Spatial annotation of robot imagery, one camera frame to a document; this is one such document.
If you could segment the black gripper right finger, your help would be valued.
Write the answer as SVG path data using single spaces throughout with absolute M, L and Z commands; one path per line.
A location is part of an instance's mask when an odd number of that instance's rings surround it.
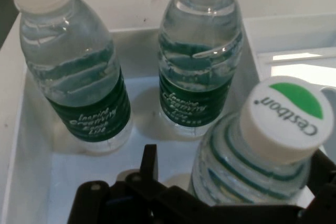
M 308 188 L 314 199 L 302 212 L 299 223 L 335 224 L 335 163 L 320 150 L 311 159 Z

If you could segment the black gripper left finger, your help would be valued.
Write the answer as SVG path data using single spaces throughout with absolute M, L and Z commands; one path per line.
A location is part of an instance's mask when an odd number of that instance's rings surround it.
M 68 223 L 206 223 L 207 206 L 177 186 L 158 182 L 155 144 L 144 147 L 139 171 L 109 186 L 78 187 Z

